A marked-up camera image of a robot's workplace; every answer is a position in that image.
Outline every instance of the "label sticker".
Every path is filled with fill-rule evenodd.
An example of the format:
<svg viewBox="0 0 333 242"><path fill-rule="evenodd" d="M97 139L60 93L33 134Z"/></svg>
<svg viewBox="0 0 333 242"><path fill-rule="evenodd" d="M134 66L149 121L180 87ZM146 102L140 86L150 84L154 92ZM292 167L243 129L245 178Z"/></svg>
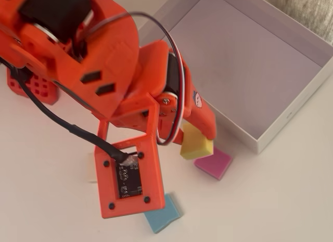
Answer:
<svg viewBox="0 0 333 242"><path fill-rule="evenodd" d="M202 108L202 99L198 92L193 93L193 100L198 108Z"/></svg>

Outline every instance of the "yellow foam block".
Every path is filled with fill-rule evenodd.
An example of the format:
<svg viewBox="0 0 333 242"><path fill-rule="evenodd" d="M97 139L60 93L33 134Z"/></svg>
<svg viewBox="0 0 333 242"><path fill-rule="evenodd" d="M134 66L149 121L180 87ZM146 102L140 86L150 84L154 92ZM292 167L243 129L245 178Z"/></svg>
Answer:
<svg viewBox="0 0 333 242"><path fill-rule="evenodd" d="M212 155L214 152L213 141L208 140L202 132L190 123L183 125L184 138L181 156L186 160L193 160Z"/></svg>

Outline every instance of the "black screw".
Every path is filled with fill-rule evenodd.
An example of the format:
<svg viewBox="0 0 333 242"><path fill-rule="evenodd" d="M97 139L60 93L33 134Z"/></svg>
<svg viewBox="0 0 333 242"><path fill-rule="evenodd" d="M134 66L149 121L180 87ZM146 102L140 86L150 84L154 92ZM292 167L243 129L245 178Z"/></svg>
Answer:
<svg viewBox="0 0 333 242"><path fill-rule="evenodd" d="M110 161L106 160L103 162L104 167L109 167L110 166Z"/></svg>
<svg viewBox="0 0 333 242"><path fill-rule="evenodd" d="M138 157L139 159L143 159L144 156L145 156L145 154L144 154L143 152L138 152L138 153L137 153L137 157Z"/></svg>
<svg viewBox="0 0 333 242"><path fill-rule="evenodd" d="M111 203L109 204L109 209L110 209L110 210L113 210L115 207L116 207L116 206L114 205L114 203L111 202Z"/></svg>
<svg viewBox="0 0 333 242"><path fill-rule="evenodd" d="M145 203L149 203L149 202L150 202L150 197L149 197L149 196L146 196L146 197L144 198L144 202L145 202Z"/></svg>

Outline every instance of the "screw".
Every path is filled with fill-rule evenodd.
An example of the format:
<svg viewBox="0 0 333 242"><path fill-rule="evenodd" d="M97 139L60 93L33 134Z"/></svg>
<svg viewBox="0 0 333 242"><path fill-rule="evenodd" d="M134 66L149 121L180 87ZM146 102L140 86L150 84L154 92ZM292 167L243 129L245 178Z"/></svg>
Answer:
<svg viewBox="0 0 333 242"><path fill-rule="evenodd" d="M170 100L167 99L167 98L164 98L164 99L162 100L162 102L163 102L165 105L168 105L168 104L170 103Z"/></svg>
<svg viewBox="0 0 333 242"><path fill-rule="evenodd" d="M108 161L108 160L104 161L103 166L106 167L106 168L109 167L110 166L110 161Z"/></svg>
<svg viewBox="0 0 333 242"><path fill-rule="evenodd" d="M144 154L143 152L138 152L138 153L137 153L137 157L138 157L139 159L143 159L144 156L145 156L145 154Z"/></svg>
<svg viewBox="0 0 333 242"><path fill-rule="evenodd" d="M145 202L145 203L149 203L149 202L150 202L150 197L149 197L149 196L146 196L146 197L144 198L144 202Z"/></svg>
<svg viewBox="0 0 333 242"><path fill-rule="evenodd" d="M111 203L109 204L109 209L110 209L110 210L113 210L115 207L116 207L116 206L114 205L113 202L111 202Z"/></svg>

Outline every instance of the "pink foam block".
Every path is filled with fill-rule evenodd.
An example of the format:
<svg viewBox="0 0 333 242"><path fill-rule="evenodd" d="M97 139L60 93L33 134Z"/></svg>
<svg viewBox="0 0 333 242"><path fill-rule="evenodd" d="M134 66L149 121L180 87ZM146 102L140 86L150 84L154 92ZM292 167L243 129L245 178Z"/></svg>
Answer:
<svg viewBox="0 0 333 242"><path fill-rule="evenodd" d="M214 178L220 180L232 160L233 159L230 155L227 155L214 147L213 155L196 159L194 161L194 165Z"/></svg>

